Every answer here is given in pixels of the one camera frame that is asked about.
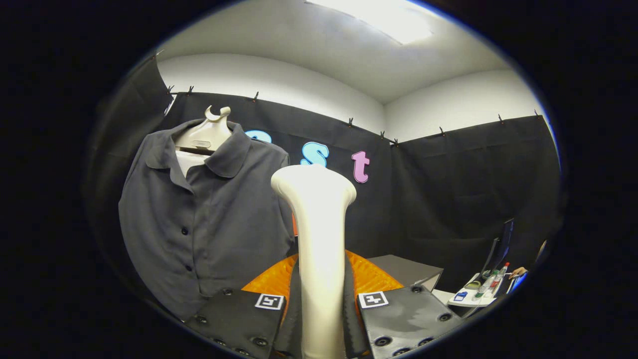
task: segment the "shirt collar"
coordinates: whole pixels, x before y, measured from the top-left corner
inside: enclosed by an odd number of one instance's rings
[[[151,148],[149,156],[146,158],[146,164],[154,169],[171,168],[172,164],[179,166],[175,155],[174,140],[185,130],[199,125],[203,120],[194,119],[163,133]],[[240,124],[230,121],[227,121],[226,124],[232,134],[211,156],[204,160],[204,164],[218,176],[233,178],[244,165],[250,148],[250,137],[246,135]]]

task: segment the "black curtain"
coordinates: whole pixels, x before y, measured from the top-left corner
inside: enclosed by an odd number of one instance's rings
[[[139,145],[163,121],[172,99],[155,57],[147,57],[100,103],[85,149],[82,195],[98,246],[124,284],[156,305],[124,246],[117,203]]]
[[[444,268],[437,288],[457,291],[515,218],[505,257],[529,268],[556,228],[560,168],[542,116],[507,119],[392,147],[396,254]]]
[[[213,113],[229,106],[229,121],[239,123],[245,131],[259,130],[270,135],[272,143],[290,154],[290,163],[304,159],[302,147],[308,142],[326,145],[329,155],[326,167],[348,178],[357,189],[357,199],[346,212],[346,249],[363,257],[390,253],[390,202],[392,172],[390,142],[370,131],[350,127],[338,119],[280,103],[233,95],[212,93],[179,93],[165,120],[156,130],[173,128],[180,123],[204,117],[212,106]],[[366,152],[370,164],[365,183],[355,181],[352,155]]]

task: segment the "orange cushion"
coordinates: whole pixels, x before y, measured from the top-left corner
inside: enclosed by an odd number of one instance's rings
[[[346,251],[346,255],[348,256],[348,260],[350,260],[354,274],[355,298],[359,293],[391,291],[393,289],[403,288],[401,283],[374,265],[371,261],[349,250]],[[246,284],[242,290],[254,293],[283,295],[286,297],[286,307],[283,312],[283,317],[285,317],[290,299],[290,277],[292,276],[292,268],[295,266],[298,258],[299,255],[295,254],[294,256],[281,260],[265,270],[250,283]]]

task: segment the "person's hand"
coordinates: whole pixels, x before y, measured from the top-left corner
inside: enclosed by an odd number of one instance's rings
[[[527,269],[525,269],[525,267],[516,268],[512,272],[512,274],[510,274],[510,279],[512,279],[512,277],[515,276],[515,275],[523,275],[523,274],[525,274],[525,272],[527,272]]]

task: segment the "bottle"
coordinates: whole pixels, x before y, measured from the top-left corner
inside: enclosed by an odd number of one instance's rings
[[[494,279],[496,279],[497,273],[497,271],[493,271],[492,275],[490,275],[489,278],[485,280],[485,283],[483,283],[483,285],[478,289],[477,293],[474,294],[474,297],[472,297],[473,301],[479,300],[479,298],[483,296],[483,294],[487,291],[487,288],[489,288],[492,282],[494,282]]]
[[[498,271],[498,274],[496,276],[496,280],[492,283],[492,287],[496,287],[498,285],[498,283],[501,281],[501,279],[503,279],[503,277],[507,273],[507,267],[509,265],[510,265],[509,262],[505,263],[505,266],[503,268],[501,268],[500,271]]]
[[[493,280],[489,285],[488,292],[484,294],[486,298],[492,298],[492,295],[494,295],[494,290],[496,289],[496,286],[498,285],[498,280],[500,280],[498,278],[498,270],[492,271],[491,278],[493,278]]]

